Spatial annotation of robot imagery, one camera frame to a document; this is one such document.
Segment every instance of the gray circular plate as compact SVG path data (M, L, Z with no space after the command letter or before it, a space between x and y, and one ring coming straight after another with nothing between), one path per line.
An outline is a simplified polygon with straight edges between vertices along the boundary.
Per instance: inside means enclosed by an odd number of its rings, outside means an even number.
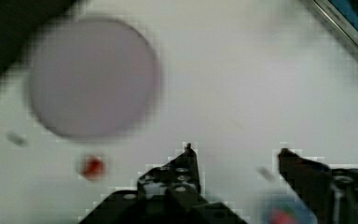
M43 37L32 61L31 108L65 137L128 128L146 113L160 83L154 51L121 21L66 22Z

